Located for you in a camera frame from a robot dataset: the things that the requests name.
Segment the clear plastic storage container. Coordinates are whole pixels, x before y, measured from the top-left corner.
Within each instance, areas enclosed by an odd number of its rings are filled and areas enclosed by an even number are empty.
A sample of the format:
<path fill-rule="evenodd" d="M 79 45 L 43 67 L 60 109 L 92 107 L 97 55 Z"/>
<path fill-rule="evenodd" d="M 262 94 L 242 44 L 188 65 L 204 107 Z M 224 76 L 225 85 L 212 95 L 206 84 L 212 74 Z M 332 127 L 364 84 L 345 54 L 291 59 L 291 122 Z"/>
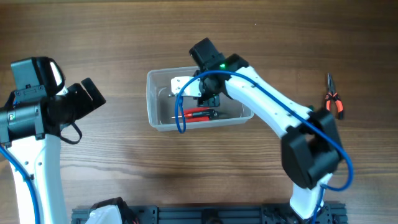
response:
<path fill-rule="evenodd" d="M 192 76 L 197 67 L 165 68 L 151 70 L 147 74 L 147 112 L 150 125 L 158 131 L 173 131 L 177 129 L 175 120 L 175 98 L 170 97 L 171 79 L 180 76 Z M 221 113 L 219 118 L 211 121 L 187 123 L 187 129 L 214 128 L 244 124 L 254 116 L 254 112 L 239 101 L 231 100 L 220 94 L 220 105 L 215 110 Z"/>

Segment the orange black needle-nose pliers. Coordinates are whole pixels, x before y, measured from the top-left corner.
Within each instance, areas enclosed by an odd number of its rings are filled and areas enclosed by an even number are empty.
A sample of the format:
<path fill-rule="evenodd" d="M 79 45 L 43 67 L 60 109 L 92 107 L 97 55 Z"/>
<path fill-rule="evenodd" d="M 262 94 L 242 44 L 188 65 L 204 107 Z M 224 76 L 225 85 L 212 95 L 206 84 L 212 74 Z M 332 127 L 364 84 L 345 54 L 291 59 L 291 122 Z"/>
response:
<path fill-rule="evenodd" d="M 339 120 L 344 119 L 344 108 L 343 108 L 343 103 L 340 99 L 340 96 L 338 92 L 335 90 L 335 83 L 332 79 L 331 73 L 327 73 L 327 87 L 328 91 L 325 95 L 325 103 L 324 106 L 325 108 L 330 111 L 331 109 L 331 103 L 334 102 L 336 105 L 336 109 L 338 111 L 338 116 L 337 118 Z"/>

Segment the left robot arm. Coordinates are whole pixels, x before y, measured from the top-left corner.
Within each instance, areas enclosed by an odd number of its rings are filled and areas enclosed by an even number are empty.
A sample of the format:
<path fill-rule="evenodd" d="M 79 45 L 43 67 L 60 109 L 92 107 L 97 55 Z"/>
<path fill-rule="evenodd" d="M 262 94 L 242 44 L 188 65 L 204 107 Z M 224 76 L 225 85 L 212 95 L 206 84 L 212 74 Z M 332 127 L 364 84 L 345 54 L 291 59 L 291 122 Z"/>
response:
<path fill-rule="evenodd" d="M 90 78 L 65 87 L 50 57 L 11 63 L 16 89 L 1 108 L 1 154 L 9 161 L 20 223 L 69 223 L 60 177 L 62 136 L 76 121 L 106 103 Z"/>

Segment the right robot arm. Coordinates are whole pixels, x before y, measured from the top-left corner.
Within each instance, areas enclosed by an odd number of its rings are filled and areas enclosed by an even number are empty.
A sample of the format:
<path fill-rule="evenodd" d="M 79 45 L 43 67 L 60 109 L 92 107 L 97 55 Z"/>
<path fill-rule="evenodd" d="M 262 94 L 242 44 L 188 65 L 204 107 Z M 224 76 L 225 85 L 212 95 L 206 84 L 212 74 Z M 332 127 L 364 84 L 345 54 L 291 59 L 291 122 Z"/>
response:
<path fill-rule="evenodd" d="M 282 167 L 293 182 L 289 205 L 296 219 L 315 223 L 326 190 L 346 190 L 353 165 L 341 145 L 332 114 L 299 105 L 266 83 L 237 54 L 225 57 L 205 38 L 190 50 L 201 98 L 223 93 L 260 117 L 281 140 Z"/>

